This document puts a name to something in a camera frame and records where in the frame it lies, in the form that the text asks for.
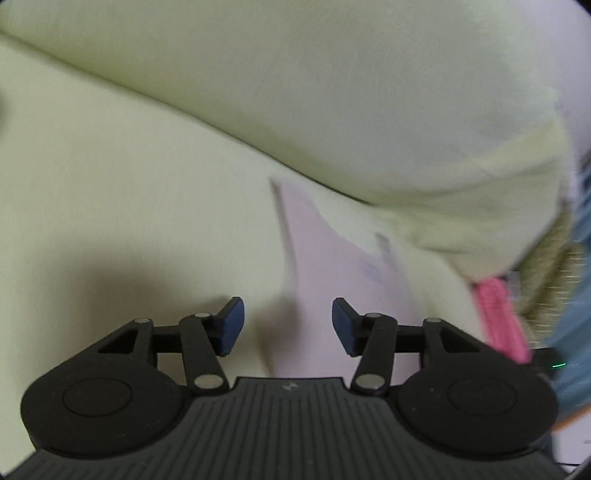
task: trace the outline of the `ribbed black plate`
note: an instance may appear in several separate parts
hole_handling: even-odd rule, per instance
[[[560,480],[541,453],[477,462],[422,444],[341,379],[240,379],[195,400],[165,438],[107,460],[37,452],[9,480]]]

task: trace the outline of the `pink fabric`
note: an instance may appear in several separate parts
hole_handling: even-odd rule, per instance
[[[515,362],[526,364],[531,361],[531,351],[510,298],[505,282],[498,278],[487,278],[474,288],[486,343]]]

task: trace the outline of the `beige fabric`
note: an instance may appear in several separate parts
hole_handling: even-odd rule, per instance
[[[0,471],[31,452],[27,385],[129,319],[172,323],[240,295],[246,327],[224,367],[265,374],[255,326],[289,294],[271,176],[361,248],[377,253],[384,234],[420,313],[482,338],[462,279],[375,208],[1,35],[0,65]]]
[[[536,343],[533,346],[541,346],[563,317],[579,286],[584,265],[584,246],[571,244],[561,256],[551,281],[544,287],[536,303],[523,313],[523,318],[535,335]]]
[[[515,304],[520,315],[532,310],[543,290],[556,277],[565,252],[571,248],[573,215],[563,209],[540,242],[528,253],[517,268],[519,299]]]
[[[569,147],[512,0],[6,0],[0,30],[392,207],[475,280],[556,213]]]

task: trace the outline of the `logo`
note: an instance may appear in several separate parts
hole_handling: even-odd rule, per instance
[[[298,387],[297,383],[295,383],[295,382],[283,382],[282,388],[283,388],[283,390],[287,390],[288,392],[292,392],[294,390],[297,390],[299,387]]]

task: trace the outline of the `blue fabric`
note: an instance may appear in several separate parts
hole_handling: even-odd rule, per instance
[[[581,175],[584,191],[574,240],[585,245],[586,262],[581,283],[562,319],[547,341],[564,357],[554,388],[560,403],[560,417],[568,417],[591,405],[591,168]]]

